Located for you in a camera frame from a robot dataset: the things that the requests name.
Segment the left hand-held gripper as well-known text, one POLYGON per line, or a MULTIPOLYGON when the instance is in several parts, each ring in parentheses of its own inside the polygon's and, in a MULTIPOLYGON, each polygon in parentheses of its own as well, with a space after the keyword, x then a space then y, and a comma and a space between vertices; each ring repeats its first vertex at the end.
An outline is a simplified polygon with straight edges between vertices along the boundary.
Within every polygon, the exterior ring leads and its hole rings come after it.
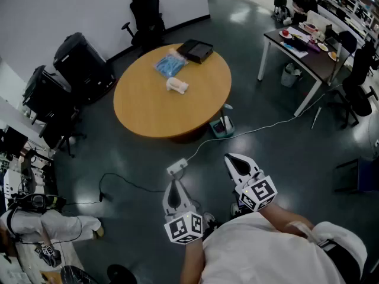
POLYGON ((179 180, 172 180, 162 199, 164 225, 171 243, 188 244, 203 237, 203 218, 179 180))

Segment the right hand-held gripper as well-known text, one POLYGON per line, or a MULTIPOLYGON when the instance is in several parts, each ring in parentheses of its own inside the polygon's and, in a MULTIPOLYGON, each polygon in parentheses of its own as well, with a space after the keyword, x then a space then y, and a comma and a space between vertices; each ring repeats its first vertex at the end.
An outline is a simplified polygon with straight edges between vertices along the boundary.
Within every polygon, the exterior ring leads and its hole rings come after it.
POLYGON ((254 159, 242 154, 225 154, 224 163, 230 178, 237 185, 235 191, 239 195, 239 201, 251 211, 259 211, 275 199, 278 192, 271 177, 255 179, 263 176, 264 171, 254 159))

